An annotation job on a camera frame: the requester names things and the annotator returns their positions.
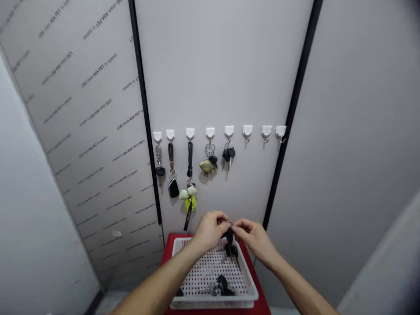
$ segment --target floor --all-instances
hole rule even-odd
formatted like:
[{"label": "floor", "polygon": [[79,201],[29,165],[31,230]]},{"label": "floor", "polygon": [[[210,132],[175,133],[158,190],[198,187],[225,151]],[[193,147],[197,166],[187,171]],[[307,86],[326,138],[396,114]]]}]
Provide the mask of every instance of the floor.
[{"label": "floor", "polygon": [[[109,315],[128,293],[126,291],[108,291],[96,310],[95,315]],[[299,315],[299,312],[294,308],[270,306],[270,311],[272,315]]]}]

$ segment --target keychain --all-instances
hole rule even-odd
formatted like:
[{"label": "keychain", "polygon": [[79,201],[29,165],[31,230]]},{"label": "keychain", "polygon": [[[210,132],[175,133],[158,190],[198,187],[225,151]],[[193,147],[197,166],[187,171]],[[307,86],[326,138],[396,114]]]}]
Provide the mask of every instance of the keychain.
[{"label": "keychain", "polygon": [[188,171],[187,171],[187,190],[183,189],[179,192],[179,199],[185,200],[185,210],[187,211],[187,218],[185,219],[184,231],[188,230],[191,212],[197,208],[197,200],[195,194],[197,193],[196,185],[193,183],[193,143],[188,142]]},{"label": "keychain", "polygon": [[171,198],[179,196],[178,184],[176,183],[176,173],[174,170],[174,145],[168,143],[169,162],[171,163],[171,174],[169,175],[170,182],[168,184],[168,192]]},{"label": "keychain", "polygon": [[214,150],[216,149],[213,143],[206,144],[206,154],[207,160],[204,160],[200,163],[200,168],[204,172],[204,176],[209,177],[209,172],[214,173],[219,167],[217,166],[217,157],[214,155]]},{"label": "keychain", "polygon": [[161,147],[156,144],[156,175],[159,180],[159,187],[162,187],[162,177],[165,175],[165,168],[162,166],[162,150]]},{"label": "keychain", "polygon": [[224,145],[224,150],[223,150],[223,154],[222,154],[222,168],[224,167],[224,162],[226,161],[227,163],[227,170],[229,171],[231,164],[232,164],[232,160],[235,157],[236,152],[235,149],[233,148],[233,143],[231,142],[231,140],[229,139],[228,142],[226,142],[226,144]]}]

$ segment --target black strap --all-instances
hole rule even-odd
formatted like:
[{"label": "black strap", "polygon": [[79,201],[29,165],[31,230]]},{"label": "black strap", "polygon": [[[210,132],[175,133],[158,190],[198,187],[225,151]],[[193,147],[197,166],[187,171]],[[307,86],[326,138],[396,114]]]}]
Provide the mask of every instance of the black strap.
[{"label": "black strap", "polygon": [[188,201],[189,201],[189,207],[188,207],[187,218],[185,219],[184,231],[188,230],[189,219],[191,217],[191,212],[193,210],[193,199],[192,199],[192,197],[188,197]]},{"label": "black strap", "polygon": [[168,143],[168,153],[169,153],[169,161],[174,161],[174,145],[172,143]]},{"label": "black strap", "polygon": [[188,142],[188,171],[187,176],[193,176],[193,143],[191,141]]}]

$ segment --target red table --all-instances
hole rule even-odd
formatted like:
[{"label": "red table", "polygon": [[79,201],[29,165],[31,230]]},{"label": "red table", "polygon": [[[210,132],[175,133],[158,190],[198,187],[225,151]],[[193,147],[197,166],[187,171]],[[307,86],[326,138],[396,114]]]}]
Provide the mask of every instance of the red table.
[{"label": "red table", "polygon": [[[161,260],[161,266],[171,259],[172,257],[172,249],[174,247],[174,240],[176,238],[184,238],[184,237],[192,237],[192,235],[184,235],[184,234],[175,234],[175,233],[169,233],[168,240],[166,242],[165,251],[163,252],[163,257]],[[259,284],[257,274],[255,273],[254,266],[252,265],[251,258],[249,257],[248,251],[245,247],[244,242],[240,243],[242,254],[244,255],[246,264],[248,265],[249,271],[251,272],[252,279],[254,280],[255,286],[258,290],[258,300],[254,301],[254,307],[253,308],[218,308],[218,309],[199,309],[199,310],[172,310],[171,308],[168,308],[166,311],[167,315],[170,314],[188,314],[188,315],[211,315],[211,314],[217,314],[217,315],[235,315],[235,314],[241,314],[241,315],[251,315],[251,314],[271,314],[270,309],[268,308],[268,304],[266,301],[266,297],[264,296],[263,290],[261,289],[261,286]]]}]

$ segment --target hand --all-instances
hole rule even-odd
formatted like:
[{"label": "hand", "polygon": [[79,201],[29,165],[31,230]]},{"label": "hand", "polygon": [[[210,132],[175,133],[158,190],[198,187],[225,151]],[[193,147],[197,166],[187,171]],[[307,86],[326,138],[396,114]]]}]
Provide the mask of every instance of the hand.
[{"label": "hand", "polygon": [[236,239],[242,239],[258,260],[271,270],[280,255],[263,226],[248,219],[240,219],[233,223],[232,231],[235,233]]},{"label": "hand", "polygon": [[207,212],[198,225],[192,241],[203,249],[204,254],[219,244],[220,238],[230,227],[229,217],[221,211]]}]

